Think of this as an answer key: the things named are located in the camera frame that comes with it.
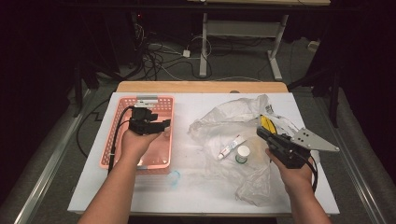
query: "gray floor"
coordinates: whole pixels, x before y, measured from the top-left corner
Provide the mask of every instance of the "gray floor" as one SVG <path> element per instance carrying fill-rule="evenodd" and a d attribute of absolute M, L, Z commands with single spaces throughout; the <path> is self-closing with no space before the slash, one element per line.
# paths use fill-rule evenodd
<path fill-rule="evenodd" d="M 212 76 L 208 80 L 230 81 L 274 81 L 265 51 L 272 47 L 272 41 L 264 39 L 257 42 L 255 39 L 238 40 L 245 44 L 234 44 L 230 52 L 227 42 L 214 40 L 212 55 L 209 62 Z M 181 52 L 184 48 L 173 44 L 163 43 L 169 48 L 164 51 Z M 308 51 L 308 41 L 301 39 L 294 43 L 282 43 L 277 55 L 277 62 L 286 84 L 304 76 L 314 53 Z M 176 55 L 162 54 L 166 61 L 177 58 Z M 193 72 L 198 74 L 198 60 L 185 60 L 192 64 Z M 163 68 L 172 63 L 163 64 Z M 122 67 L 122 73 L 127 74 L 130 69 Z M 143 77 L 144 74 L 132 77 L 131 80 Z M 118 83 L 104 75 L 98 75 L 100 87 L 90 91 L 85 101 L 84 117 L 97 105 L 103 102 L 113 92 Z M 179 63 L 163 69 L 158 73 L 158 80 L 198 80 L 191 74 L 189 63 Z M 297 105 L 301 111 L 305 125 L 329 141 L 341 146 L 345 153 L 321 153 L 321 162 L 336 198 L 341 214 L 331 217 L 333 223 L 391 223 L 396 218 L 395 211 L 396 193 L 393 183 L 384 171 L 381 163 L 371 150 L 365 139 L 361 127 L 352 112 L 349 110 L 345 95 L 340 92 L 338 123 L 339 128 L 334 129 L 330 124 L 326 112 L 328 99 L 314 98 L 310 88 L 297 88 L 292 91 Z M 15 188 L 9 194 L 7 201 L 0 211 L 0 223 L 14 223 L 18 214 L 31 194 L 37 179 L 42 175 L 47 162 L 53 156 L 56 147 L 67 136 L 76 106 L 71 93 L 71 105 L 63 117 L 53 127 L 41 147 L 27 165 Z M 99 119 L 106 111 L 106 104 L 98 107 Z M 93 140 L 100 127 L 100 121 L 95 121 L 95 116 L 89 116 L 84 122 L 79 133 L 79 142 L 86 153 L 92 146 Z M 37 206 L 28 220 L 31 223 L 76 223 L 79 215 L 66 211 L 73 195 L 79 175 L 85 163 L 85 158 L 78 150 L 76 132 L 70 140 L 66 141 L 65 151 L 61 157 L 55 175 L 50 179 L 49 187 L 44 190 L 42 198 L 38 198 Z M 186 223 L 208 223 L 207 219 L 184 220 Z M 291 223 L 289 217 L 277 219 L 278 223 Z M 248 219 L 212 219 L 211 223 L 265 223 L 260 218 Z"/>

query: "white tabletop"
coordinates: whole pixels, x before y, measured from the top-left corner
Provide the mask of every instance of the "white tabletop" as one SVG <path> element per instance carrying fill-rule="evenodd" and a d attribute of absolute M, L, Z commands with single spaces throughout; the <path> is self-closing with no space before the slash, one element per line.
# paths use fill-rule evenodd
<path fill-rule="evenodd" d="M 271 164 L 271 188 L 280 191 L 267 206 L 258 207 L 235 199 L 236 188 L 226 179 L 208 178 L 202 147 L 188 135 L 190 125 L 213 107 L 237 100 L 254 99 L 262 93 L 113 93 L 91 153 L 82 171 L 68 211 L 82 213 L 106 179 L 107 170 L 99 167 L 116 105 L 123 96 L 172 95 L 175 98 L 172 159 L 170 175 L 139 175 L 136 178 L 132 214 L 178 216 L 277 217 L 290 214 L 290 201 L 277 168 Z M 304 127 L 291 93 L 267 93 L 275 113 Z M 329 215 L 339 214 L 325 173 L 318 164 L 318 201 Z"/>

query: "yellow object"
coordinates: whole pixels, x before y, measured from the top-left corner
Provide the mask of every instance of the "yellow object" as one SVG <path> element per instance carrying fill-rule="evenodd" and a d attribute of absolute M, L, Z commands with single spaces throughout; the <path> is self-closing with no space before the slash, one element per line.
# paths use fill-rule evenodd
<path fill-rule="evenodd" d="M 276 132 L 276 127 L 275 127 L 274 123 L 270 119 L 268 119 L 267 117 L 262 115 L 261 121 L 262 121 L 262 127 L 264 129 L 268 130 L 270 133 L 277 133 Z"/>

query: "plastic basket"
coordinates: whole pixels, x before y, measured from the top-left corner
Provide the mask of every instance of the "plastic basket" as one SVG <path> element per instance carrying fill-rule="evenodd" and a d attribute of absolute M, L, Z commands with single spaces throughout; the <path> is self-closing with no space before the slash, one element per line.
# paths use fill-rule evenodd
<path fill-rule="evenodd" d="M 106 140 L 105 148 L 102 153 L 100 160 L 100 166 L 104 169 L 108 169 L 109 154 L 111 152 L 111 146 L 113 144 L 114 134 L 116 131 L 117 123 L 121 116 L 124 108 L 130 105 L 135 105 L 140 100 L 140 97 L 128 96 L 119 99 L 115 116 L 113 118 L 111 128 Z M 171 161 L 171 146 L 172 146 L 172 127 L 173 127 L 173 114 L 174 114 L 174 98 L 172 96 L 158 96 L 158 103 L 154 104 L 154 107 L 150 108 L 153 114 L 158 114 L 158 119 L 153 122 L 161 122 L 165 119 L 171 120 L 171 125 L 165 130 L 160 136 L 158 136 L 148 147 L 148 151 L 140 159 L 137 165 L 137 173 L 139 175 L 159 175 L 169 174 L 169 164 Z M 122 121 L 129 120 L 132 116 L 132 111 L 128 110 Z M 120 158 L 120 142 L 123 133 L 128 129 L 128 122 L 125 122 L 120 126 L 119 132 L 116 139 L 116 152 L 114 166 L 117 165 L 117 161 Z"/>

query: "black cable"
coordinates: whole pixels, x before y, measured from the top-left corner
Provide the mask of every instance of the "black cable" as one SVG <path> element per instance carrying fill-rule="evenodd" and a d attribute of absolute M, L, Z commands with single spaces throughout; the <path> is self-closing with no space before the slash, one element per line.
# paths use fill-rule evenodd
<path fill-rule="evenodd" d="M 125 108 L 123 109 L 122 113 L 120 114 L 119 121 L 117 122 L 116 131 L 115 131 L 114 136 L 113 136 L 113 143 L 112 143 L 112 145 L 111 145 L 111 150 L 110 150 L 110 155 L 109 155 L 110 158 L 109 158 L 109 162 L 108 162 L 108 171 L 107 171 L 107 174 L 110 174 L 111 170 L 113 169 L 113 166 L 114 166 L 114 158 L 115 158 L 115 156 L 116 156 L 115 153 L 116 153 L 117 136 L 118 136 L 118 134 L 119 134 L 119 129 L 120 129 L 120 126 L 121 126 L 122 118 L 123 118 L 124 114 L 125 114 L 129 109 L 134 109 L 134 106 L 129 105 L 129 106 L 125 107 Z"/>
<path fill-rule="evenodd" d="M 99 105 L 97 105 L 96 108 L 94 108 L 94 109 L 84 118 L 84 120 L 78 125 L 77 132 L 76 132 L 77 146 L 78 146 L 79 151 L 82 153 L 82 155 L 83 155 L 85 158 L 88 158 L 88 155 L 87 155 L 87 154 L 84 152 L 84 150 L 82 149 L 81 144 L 79 143 L 79 137 L 78 137 L 79 131 L 80 131 L 80 129 L 81 129 L 81 126 L 84 124 L 84 122 L 87 120 L 87 118 L 88 118 L 97 108 L 99 108 L 99 106 L 103 105 L 105 102 L 107 102 L 107 101 L 109 101 L 109 100 L 110 100 L 110 99 L 108 98 L 108 99 L 104 100 L 102 103 L 100 103 Z"/>
<path fill-rule="evenodd" d="M 298 156 L 300 159 L 302 159 L 305 162 L 305 164 L 307 164 L 309 166 L 309 168 L 311 169 L 312 173 L 314 174 L 314 183 L 312 184 L 312 190 L 315 192 L 317 190 L 317 185 L 318 185 L 318 167 L 317 167 L 317 163 L 315 162 L 315 159 L 311 156 L 312 160 L 314 161 L 315 166 L 317 167 L 316 169 L 314 168 L 312 163 L 309 162 L 309 160 L 307 160 L 300 153 L 298 153 L 296 151 L 293 151 L 292 153 L 294 155 Z"/>

